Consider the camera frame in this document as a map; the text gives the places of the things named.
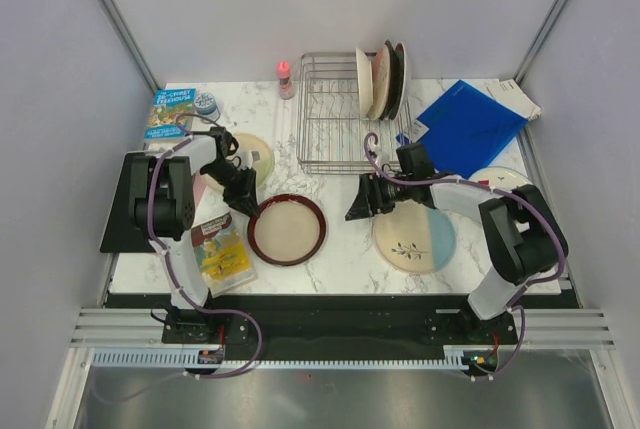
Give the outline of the red rimmed beige plate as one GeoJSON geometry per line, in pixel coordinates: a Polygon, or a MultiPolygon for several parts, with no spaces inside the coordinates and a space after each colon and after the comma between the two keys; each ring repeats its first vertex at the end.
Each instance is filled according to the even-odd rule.
{"type": "Polygon", "coordinates": [[[249,220],[248,243],[262,261],[281,267],[302,264],[322,247],[326,218],[319,206],[299,194],[279,194],[259,205],[249,220]]]}

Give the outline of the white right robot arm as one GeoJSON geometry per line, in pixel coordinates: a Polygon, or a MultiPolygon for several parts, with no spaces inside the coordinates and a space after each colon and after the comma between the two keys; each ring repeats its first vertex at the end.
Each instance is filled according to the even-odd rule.
{"type": "Polygon", "coordinates": [[[511,191],[436,172],[426,149],[412,143],[396,150],[401,171],[392,176],[379,164],[378,135],[366,134],[365,156],[373,168],[359,176],[347,221],[388,214],[399,202],[454,212],[483,229],[491,268],[460,309],[458,330],[467,341],[483,341],[494,318],[511,309],[527,288],[561,275],[568,244],[539,188],[525,184],[511,191]]]}

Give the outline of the cream and green branch plate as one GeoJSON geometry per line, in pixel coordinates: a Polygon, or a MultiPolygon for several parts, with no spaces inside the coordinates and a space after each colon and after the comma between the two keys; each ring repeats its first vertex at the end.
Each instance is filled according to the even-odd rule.
{"type": "Polygon", "coordinates": [[[256,187],[260,189],[270,177],[275,166],[274,152],[260,137],[248,133],[235,133],[238,149],[226,158],[238,169],[252,168],[256,171],[256,187]]]}

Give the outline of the metal wire dish rack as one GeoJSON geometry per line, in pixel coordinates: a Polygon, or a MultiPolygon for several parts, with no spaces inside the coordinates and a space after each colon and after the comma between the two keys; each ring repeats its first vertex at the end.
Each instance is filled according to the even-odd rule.
{"type": "Polygon", "coordinates": [[[378,153],[393,170],[400,164],[397,136],[409,129],[412,116],[404,102],[395,120],[372,121],[359,114],[356,55],[353,52],[309,52],[301,56],[298,87],[297,158],[312,175],[357,175],[369,172],[362,145],[367,133],[379,137],[378,153]]]}

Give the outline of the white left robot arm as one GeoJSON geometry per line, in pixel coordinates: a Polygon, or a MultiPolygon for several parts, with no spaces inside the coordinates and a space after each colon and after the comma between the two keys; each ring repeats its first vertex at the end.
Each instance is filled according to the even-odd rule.
{"type": "Polygon", "coordinates": [[[214,126],[187,135],[162,153],[131,154],[128,218],[161,257],[172,286],[171,304],[194,309],[184,328],[198,342],[215,338],[220,320],[204,308],[210,290],[192,245],[193,181],[197,174],[209,175],[223,187],[223,201],[229,208],[248,217],[258,216],[256,171],[237,168],[227,159],[237,147],[229,131],[214,126]]]}

